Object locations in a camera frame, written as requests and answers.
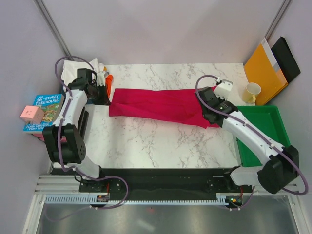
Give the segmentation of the red t shirt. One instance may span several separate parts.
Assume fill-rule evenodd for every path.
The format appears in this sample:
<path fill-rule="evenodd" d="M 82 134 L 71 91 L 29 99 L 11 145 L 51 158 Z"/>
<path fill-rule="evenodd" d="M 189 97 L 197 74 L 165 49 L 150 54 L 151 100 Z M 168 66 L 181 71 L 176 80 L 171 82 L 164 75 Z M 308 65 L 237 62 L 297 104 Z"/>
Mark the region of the red t shirt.
<path fill-rule="evenodd" d="M 195 89 L 146 90 L 116 88 L 110 117 L 138 117 L 202 127 L 218 127 L 202 116 Z"/>

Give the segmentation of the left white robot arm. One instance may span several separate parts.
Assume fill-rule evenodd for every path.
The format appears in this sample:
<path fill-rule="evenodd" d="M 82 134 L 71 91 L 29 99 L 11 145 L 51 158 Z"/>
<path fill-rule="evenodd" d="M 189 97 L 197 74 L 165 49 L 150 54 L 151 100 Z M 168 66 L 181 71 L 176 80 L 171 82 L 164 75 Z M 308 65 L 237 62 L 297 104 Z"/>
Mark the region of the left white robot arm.
<path fill-rule="evenodd" d="M 77 78 L 66 88 L 62 109 L 51 126 L 44 127 L 44 143 L 52 163 L 58 163 L 64 172 L 73 170 L 84 179 L 90 179 L 90 186 L 97 192 L 105 190 L 106 178 L 100 175 L 101 167 L 86 155 L 84 135 L 89 113 L 85 105 L 109 106 L 107 88 L 98 86 L 95 71 L 82 68 Z"/>

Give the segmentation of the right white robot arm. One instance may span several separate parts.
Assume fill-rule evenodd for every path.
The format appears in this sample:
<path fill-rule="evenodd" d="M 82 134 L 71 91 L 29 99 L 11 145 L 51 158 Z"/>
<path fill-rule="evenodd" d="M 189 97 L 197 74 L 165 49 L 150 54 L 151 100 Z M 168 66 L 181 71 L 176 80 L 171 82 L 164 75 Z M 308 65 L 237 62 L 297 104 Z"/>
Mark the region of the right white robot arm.
<path fill-rule="evenodd" d="M 235 105 L 218 98 L 210 87 L 196 89 L 195 93 L 203 117 L 232 133 L 261 162 L 261 166 L 232 169 L 223 179 L 227 191 L 234 192 L 242 185 L 260 185 L 267 192 L 276 194 L 302 175 L 295 147 L 285 147 L 262 133 Z"/>

